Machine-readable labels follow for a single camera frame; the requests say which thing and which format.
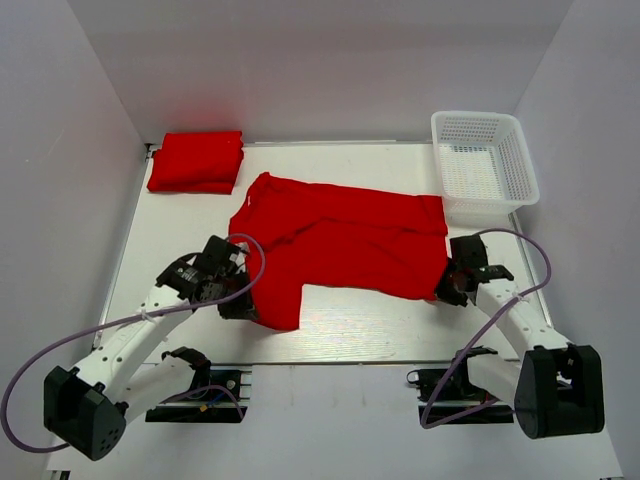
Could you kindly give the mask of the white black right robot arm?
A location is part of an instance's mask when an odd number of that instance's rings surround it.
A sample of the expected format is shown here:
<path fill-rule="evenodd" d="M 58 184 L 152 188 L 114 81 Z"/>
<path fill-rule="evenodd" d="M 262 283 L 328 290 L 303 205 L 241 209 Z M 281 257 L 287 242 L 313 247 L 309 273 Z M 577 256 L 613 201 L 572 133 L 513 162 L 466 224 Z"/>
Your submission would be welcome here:
<path fill-rule="evenodd" d="M 518 292 L 503 266 L 449 267 L 436 288 L 439 300 L 472 303 L 497 327 L 518 356 L 505 361 L 478 338 L 456 353 L 427 403 L 433 405 L 451 379 L 472 399 L 486 391 L 508 405 L 531 439 L 595 434 L 605 426 L 602 363 L 589 345 L 576 345 L 548 325 Z"/>

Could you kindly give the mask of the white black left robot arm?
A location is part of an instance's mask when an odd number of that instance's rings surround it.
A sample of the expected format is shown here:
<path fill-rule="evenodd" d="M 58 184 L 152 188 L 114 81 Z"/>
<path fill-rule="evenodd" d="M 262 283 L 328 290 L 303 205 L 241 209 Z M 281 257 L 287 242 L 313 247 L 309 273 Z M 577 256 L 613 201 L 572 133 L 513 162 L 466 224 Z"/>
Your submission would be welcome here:
<path fill-rule="evenodd" d="M 44 425 L 86 458 L 110 453 L 133 420 L 154 407 L 231 391 L 211 380 L 212 363 L 202 352 L 178 347 L 162 353 L 149 369 L 143 363 L 169 334 L 198 310 L 227 311 L 250 297 L 245 244 L 224 243 L 173 261 L 131 322 L 118 324 L 96 350 L 44 380 Z"/>

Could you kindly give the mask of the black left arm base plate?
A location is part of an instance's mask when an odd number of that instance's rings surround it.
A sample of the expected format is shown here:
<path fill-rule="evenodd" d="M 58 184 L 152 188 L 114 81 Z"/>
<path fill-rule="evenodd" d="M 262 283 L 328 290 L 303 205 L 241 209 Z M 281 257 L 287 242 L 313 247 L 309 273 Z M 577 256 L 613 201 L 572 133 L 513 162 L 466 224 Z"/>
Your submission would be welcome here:
<path fill-rule="evenodd" d="M 247 413 L 252 385 L 250 367 L 211 368 L 209 377 L 191 386 L 184 399 L 162 404 L 144 416 L 151 424 L 239 424 Z"/>

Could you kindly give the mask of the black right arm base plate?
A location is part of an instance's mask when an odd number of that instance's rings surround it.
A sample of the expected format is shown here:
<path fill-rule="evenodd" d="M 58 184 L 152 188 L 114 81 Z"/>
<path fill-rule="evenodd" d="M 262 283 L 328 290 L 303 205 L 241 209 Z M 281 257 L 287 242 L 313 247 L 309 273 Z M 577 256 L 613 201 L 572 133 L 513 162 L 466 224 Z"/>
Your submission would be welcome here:
<path fill-rule="evenodd" d="M 414 388 L 418 393 L 418 418 L 422 417 L 431 393 L 445 372 L 445 368 L 426 368 L 413 369 L 407 373 L 407 385 Z M 434 423 L 459 412 L 472 409 L 476 405 L 487 403 L 490 399 L 491 397 L 484 390 L 474 386 L 458 386 L 455 381 L 450 378 L 430 410 L 426 422 Z M 452 425 L 513 424 L 514 415 L 507 405 L 496 403 L 482 411 L 455 419 L 450 423 Z"/>

